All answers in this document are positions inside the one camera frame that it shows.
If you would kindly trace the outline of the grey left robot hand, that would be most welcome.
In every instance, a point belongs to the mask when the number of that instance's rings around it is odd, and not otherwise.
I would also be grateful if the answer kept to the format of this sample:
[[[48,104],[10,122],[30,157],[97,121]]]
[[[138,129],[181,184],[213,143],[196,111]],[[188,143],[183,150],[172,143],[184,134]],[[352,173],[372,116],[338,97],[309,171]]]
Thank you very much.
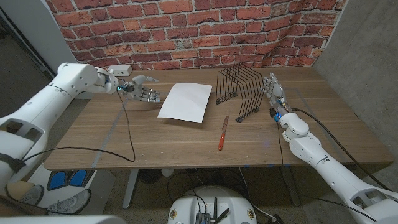
[[[132,100],[148,103],[160,103],[160,93],[156,90],[145,87],[143,85],[144,82],[158,82],[158,79],[150,76],[138,75],[129,82],[121,80],[119,82],[118,90],[122,95]]]

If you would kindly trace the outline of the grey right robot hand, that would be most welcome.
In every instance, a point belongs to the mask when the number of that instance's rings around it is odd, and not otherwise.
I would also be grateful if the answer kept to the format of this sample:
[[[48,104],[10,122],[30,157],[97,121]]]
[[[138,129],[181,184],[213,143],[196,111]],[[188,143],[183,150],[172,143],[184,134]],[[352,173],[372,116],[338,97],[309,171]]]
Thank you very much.
[[[287,103],[284,89],[272,72],[270,72],[268,77],[263,78],[263,85],[263,92],[269,99],[271,108],[280,117],[290,113],[291,108]]]

